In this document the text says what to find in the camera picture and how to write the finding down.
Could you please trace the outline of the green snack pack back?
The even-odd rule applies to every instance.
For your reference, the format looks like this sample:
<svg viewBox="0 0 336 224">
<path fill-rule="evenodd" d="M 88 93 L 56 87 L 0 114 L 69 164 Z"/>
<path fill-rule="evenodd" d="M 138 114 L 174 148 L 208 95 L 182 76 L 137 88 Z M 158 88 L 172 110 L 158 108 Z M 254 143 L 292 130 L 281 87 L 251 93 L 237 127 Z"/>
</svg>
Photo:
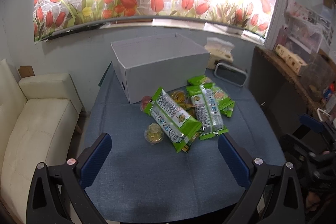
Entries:
<svg viewBox="0 0 336 224">
<path fill-rule="evenodd" d="M 211 87 L 217 105 L 219 107 L 220 113 L 228 118 L 232 117 L 235 102 L 229 97 L 229 95 L 222 88 L 218 87 L 217 84 L 214 83 L 212 79 L 210 79 L 205 75 L 201 75 L 188 79 L 187 83 L 191 86 L 206 85 L 206 87 Z"/>
</svg>

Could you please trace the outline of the green snack pack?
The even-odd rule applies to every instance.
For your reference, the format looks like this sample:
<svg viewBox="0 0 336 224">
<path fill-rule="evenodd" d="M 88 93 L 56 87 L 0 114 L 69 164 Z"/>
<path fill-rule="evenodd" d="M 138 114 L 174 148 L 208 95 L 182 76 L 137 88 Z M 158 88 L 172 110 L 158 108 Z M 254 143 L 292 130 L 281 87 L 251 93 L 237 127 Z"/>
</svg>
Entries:
<svg viewBox="0 0 336 224">
<path fill-rule="evenodd" d="M 220 113 L 228 118 L 232 117 L 235 102 L 229 97 L 229 95 L 222 88 L 218 87 L 217 84 L 214 83 L 212 79 L 210 79 L 205 75 L 201 75 L 188 79 L 187 83 L 191 86 L 206 85 L 206 87 L 211 87 L 217 105 L 219 107 Z"/>
<path fill-rule="evenodd" d="M 188 86 L 186 90 L 195 109 L 196 118 L 202 124 L 199 130 L 199 139 L 211 139 L 228 133 L 212 88 L 200 85 Z"/>
<path fill-rule="evenodd" d="M 144 112 L 157 122 L 176 152 L 189 152 L 202 124 L 179 106 L 163 88 L 158 88 Z"/>
</svg>

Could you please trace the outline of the yellow jelly cup front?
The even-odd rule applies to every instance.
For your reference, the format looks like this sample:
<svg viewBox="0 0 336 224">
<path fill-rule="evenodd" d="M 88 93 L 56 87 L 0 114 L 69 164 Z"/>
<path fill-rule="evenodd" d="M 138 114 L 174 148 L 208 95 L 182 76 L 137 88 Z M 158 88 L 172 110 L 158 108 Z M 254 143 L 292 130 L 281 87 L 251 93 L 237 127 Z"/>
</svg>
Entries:
<svg viewBox="0 0 336 224">
<path fill-rule="evenodd" d="M 150 144 L 157 144 L 163 140 L 164 134 L 158 124 L 152 123 L 145 130 L 144 137 Z"/>
</svg>

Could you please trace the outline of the yellow jelly cup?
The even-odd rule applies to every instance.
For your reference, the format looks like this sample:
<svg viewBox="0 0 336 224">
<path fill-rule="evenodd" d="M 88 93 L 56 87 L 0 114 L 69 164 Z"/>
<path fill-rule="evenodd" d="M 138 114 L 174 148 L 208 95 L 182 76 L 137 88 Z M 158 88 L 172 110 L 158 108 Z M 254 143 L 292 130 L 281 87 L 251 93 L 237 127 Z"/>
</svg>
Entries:
<svg viewBox="0 0 336 224">
<path fill-rule="evenodd" d="M 185 103 L 187 100 L 187 95 L 182 90 L 176 90 L 170 94 L 171 98 L 177 103 Z"/>
<path fill-rule="evenodd" d="M 152 123 L 145 130 L 144 137 L 150 144 L 157 144 L 163 140 L 164 134 L 158 124 Z"/>
</svg>

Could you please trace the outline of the green snack pack front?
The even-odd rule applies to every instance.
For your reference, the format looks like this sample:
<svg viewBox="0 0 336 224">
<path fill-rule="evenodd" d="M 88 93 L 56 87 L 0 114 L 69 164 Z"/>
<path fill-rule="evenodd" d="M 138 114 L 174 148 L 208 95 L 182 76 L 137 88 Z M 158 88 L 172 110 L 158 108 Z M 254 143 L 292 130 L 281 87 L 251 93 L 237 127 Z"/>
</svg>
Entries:
<svg viewBox="0 0 336 224">
<path fill-rule="evenodd" d="M 163 88 L 158 88 L 144 112 L 157 122 L 176 152 L 189 152 L 202 124 L 179 106 Z"/>
</svg>

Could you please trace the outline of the red jelly cup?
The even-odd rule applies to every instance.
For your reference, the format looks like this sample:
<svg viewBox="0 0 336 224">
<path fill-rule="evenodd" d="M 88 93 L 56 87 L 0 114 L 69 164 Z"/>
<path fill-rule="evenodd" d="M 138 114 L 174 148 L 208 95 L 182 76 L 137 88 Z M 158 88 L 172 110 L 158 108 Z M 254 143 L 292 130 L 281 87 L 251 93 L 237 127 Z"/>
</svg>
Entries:
<svg viewBox="0 0 336 224">
<path fill-rule="evenodd" d="M 145 108 L 147 107 L 148 103 L 151 101 L 151 96 L 144 96 L 141 100 L 140 109 L 144 112 Z"/>
</svg>

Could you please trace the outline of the yellow jelly cup back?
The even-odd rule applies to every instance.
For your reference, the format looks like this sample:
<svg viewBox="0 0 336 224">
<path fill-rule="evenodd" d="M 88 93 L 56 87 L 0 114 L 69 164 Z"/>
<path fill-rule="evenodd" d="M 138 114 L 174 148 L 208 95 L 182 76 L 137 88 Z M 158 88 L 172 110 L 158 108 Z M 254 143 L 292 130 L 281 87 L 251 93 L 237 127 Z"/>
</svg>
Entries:
<svg viewBox="0 0 336 224">
<path fill-rule="evenodd" d="M 182 90 L 176 90 L 170 94 L 171 98 L 177 103 L 185 103 L 187 100 L 187 95 Z"/>
</svg>

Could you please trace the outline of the dark wooden side shelf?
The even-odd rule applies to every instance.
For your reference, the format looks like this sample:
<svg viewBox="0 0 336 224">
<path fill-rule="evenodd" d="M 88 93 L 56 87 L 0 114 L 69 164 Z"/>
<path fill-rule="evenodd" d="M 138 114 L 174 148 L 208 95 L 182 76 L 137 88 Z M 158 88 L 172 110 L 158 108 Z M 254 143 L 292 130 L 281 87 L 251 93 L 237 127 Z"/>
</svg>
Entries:
<svg viewBox="0 0 336 224">
<path fill-rule="evenodd" d="M 278 138 L 293 133 L 303 114 L 318 119 L 322 105 L 312 100 L 299 77 L 271 50 L 254 48 L 248 89 Z"/>
</svg>

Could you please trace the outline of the cream leather sofa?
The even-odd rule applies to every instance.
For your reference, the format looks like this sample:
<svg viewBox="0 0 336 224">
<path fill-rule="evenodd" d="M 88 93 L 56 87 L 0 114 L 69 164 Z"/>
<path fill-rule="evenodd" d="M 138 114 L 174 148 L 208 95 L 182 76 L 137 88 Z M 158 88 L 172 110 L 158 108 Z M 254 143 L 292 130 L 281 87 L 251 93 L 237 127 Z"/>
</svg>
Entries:
<svg viewBox="0 0 336 224">
<path fill-rule="evenodd" d="M 82 107 L 68 73 L 16 81 L 1 61 L 1 198 L 22 223 L 35 167 L 66 161 Z"/>
</svg>

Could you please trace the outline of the cream patterned small box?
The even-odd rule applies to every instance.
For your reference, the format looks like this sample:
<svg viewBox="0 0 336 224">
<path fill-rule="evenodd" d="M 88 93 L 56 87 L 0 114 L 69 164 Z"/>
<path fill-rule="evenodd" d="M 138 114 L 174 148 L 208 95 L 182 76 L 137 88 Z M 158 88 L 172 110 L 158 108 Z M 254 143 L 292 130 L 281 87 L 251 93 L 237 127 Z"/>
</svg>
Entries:
<svg viewBox="0 0 336 224">
<path fill-rule="evenodd" d="M 299 55 L 281 44 L 276 45 L 274 51 L 297 76 L 302 75 L 307 63 Z"/>
</svg>

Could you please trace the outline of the blue tablecloth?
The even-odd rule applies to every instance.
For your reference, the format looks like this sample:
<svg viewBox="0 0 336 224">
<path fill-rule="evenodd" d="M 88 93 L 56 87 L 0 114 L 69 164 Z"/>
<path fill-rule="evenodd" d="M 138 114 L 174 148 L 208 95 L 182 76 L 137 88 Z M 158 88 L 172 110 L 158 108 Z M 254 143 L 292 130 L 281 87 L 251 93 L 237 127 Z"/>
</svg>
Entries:
<svg viewBox="0 0 336 224">
<path fill-rule="evenodd" d="M 168 137 L 144 137 L 153 118 L 131 105 L 109 68 L 91 111 L 84 145 L 105 132 L 112 150 L 86 193 L 108 220 L 160 223 L 198 217 L 238 202 L 238 186 L 218 150 L 217 138 L 196 140 L 177 152 Z"/>
</svg>

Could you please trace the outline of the grey rimmed black speaker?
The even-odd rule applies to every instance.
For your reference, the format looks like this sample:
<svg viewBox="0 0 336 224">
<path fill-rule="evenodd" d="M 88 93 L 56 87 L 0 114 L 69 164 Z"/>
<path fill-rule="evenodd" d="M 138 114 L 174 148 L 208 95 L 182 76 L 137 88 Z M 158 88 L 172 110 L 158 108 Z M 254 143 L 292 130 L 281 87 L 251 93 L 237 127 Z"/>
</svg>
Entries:
<svg viewBox="0 0 336 224">
<path fill-rule="evenodd" d="M 248 79 L 248 73 L 227 63 L 218 63 L 214 75 L 233 85 L 243 87 Z"/>
</svg>

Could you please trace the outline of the clear plastic drawer organizer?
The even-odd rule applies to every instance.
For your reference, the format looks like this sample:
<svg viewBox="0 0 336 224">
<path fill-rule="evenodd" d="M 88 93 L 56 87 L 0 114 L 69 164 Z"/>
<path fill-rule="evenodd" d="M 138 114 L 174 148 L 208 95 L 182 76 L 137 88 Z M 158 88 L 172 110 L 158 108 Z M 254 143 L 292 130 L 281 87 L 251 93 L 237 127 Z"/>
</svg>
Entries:
<svg viewBox="0 0 336 224">
<path fill-rule="evenodd" d="M 319 50 L 329 52 L 334 33 L 329 16 L 308 9 L 296 0 L 287 0 L 284 18 L 275 48 L 281 45 L 305 62 Z"/>
</svg>

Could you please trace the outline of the brown cardboard piece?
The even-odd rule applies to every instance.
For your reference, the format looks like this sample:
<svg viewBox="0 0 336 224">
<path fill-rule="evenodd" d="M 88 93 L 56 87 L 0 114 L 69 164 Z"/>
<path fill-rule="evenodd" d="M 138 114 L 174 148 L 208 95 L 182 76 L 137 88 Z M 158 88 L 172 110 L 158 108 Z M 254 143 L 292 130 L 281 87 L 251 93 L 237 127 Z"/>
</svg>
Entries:
<svg viewBox="0 0 336 224">
<path fill-rule="evenodd" d="M 32 66 L 20 66 L 18 68 L 18 73 L 19 73 L 21 79 L 26 78 L 26 77 L 31 77 L 31 76 L 35 75 Z"/>
</svg>

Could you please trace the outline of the tissue pack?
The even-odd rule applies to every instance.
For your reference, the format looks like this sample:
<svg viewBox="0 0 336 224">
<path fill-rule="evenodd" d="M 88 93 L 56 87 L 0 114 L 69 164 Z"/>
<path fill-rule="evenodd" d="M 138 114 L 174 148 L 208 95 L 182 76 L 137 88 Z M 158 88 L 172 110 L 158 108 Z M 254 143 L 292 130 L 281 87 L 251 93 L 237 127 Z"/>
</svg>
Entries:
<svg viewBox="0 0 336 224">
<path fill-rule="evenodd" d="M 227 62 L 232 64 L 234 58 L 231 51 L 234 49 L 231 42 L 224 41 L 216 37 L 208 37 L 205 49 L 210 53 L 207 68 L 215 69 L 217 63 Z"/>
</svg>

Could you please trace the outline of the grey cardboard box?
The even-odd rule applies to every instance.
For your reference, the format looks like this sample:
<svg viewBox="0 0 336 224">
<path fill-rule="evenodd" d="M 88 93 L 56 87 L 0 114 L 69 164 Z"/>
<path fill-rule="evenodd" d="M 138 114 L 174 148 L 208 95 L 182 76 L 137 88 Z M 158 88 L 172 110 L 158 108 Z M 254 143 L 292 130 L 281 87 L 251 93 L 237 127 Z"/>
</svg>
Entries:
<svg viewBox="0 0 336 224">
<path fill-rule="evenodd" d="M 158 88 L 175 90 L 205 73 L 210 53 L 181 34 L 164 34 L 111 42 L 112 64 L 130 104 Z"/>
</svg>

